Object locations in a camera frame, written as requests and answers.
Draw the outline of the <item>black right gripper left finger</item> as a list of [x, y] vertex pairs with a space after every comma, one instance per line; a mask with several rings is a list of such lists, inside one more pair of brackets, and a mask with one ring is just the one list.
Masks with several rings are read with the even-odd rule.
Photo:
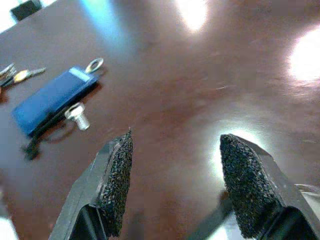
[[130, 188], [133, 149], [130, 130], [103, 146], [73, 183], [49, 239], [119, 237]]

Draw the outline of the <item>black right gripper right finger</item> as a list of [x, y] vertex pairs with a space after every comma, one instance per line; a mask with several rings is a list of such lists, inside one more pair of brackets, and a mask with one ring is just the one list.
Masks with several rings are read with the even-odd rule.
[[320, 189], [291, 182], [264, 149], [233, 134], [220, 136], [226, 190], [245, 239], [318, 240]]

